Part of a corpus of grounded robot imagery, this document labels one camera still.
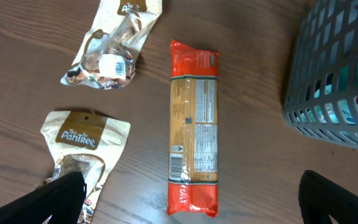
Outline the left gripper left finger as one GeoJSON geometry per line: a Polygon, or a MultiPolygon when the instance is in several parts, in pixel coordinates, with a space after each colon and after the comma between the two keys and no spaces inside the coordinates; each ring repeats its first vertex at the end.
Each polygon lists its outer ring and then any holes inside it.
{"type": "Polygon", "coordinates": [[[86,197],[81,172],[71,172],[0,208],[0,224],[76,223],[86,197]]]}

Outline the orange biscuit packet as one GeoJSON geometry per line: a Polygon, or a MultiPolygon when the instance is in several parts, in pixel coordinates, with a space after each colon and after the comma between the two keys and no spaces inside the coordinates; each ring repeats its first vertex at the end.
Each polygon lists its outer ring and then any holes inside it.
{"type": "Polygon", "coordinates": [[[167,214],[218,214],[218,52],[170,44],[167,214]]]}

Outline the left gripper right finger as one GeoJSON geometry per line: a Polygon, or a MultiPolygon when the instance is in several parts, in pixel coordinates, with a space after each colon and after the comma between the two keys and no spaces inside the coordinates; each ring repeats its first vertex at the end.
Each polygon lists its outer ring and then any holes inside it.
{"type": "Polygon", "coordinates": [[[305,170],[298,188],[303,223],[358,223],[358,196],[313,170],[305,170]]]}

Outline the grey plastic basket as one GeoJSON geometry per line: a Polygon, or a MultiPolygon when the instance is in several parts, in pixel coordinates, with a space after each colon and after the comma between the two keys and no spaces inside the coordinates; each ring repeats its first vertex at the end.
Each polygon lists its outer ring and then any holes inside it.
{"type": "Polygon", "coordinates": [[[358,0],[320,0],[303,19],[291,61],[282,105],[283,117],[310,138],[358,149],[358,0]],[[338,90],[342,67],[349,66],[349,83],[338,90]],[[331,93],[324,93],[332,85],[331,93]],[[332,103],[339,124],[333,124],[324,105],[332,103]],[[320,123],[315,106],[323,109],[320,123]],[[306,109],[312,110],[312,123],[306,109]]]}

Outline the mint green wipes pack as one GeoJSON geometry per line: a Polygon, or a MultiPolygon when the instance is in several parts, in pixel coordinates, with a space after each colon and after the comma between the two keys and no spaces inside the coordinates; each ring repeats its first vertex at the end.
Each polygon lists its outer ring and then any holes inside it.
{"type": "MultiPolygon", "coordinates": [[[[325,86],[324,93],[326,95],[328,95],[329,93],[331,93],[331,90],[332,90],[332,85],[327,85],[327,86],[325,86]]],[[[328,113],[328,117],[331,120],[331,122],[333,124],[339,124],[339,120],[338,120],[338,118],[336,116],[336,113],[335,113],[335,111],[333,109],[333,104],[332,103],[326,103],[324,105],[324,107],[325,107],[326,112],[328,113]]],[[[310,118],[310,121],[312,123],[316,123],[316,118],[314,117],[312,110],[307,108],[306,111],[307,111],[307,114],[308,114],[308,116],[310,118]]],[[[318,118],[320,123],[323,123],[323,124],[327,123],[326,117],[323,114],[323,109],[320,106],[318,106],[318,105],[315,106],[314,107],[314,112],[316,113],[317,118],[318,118]]]]}

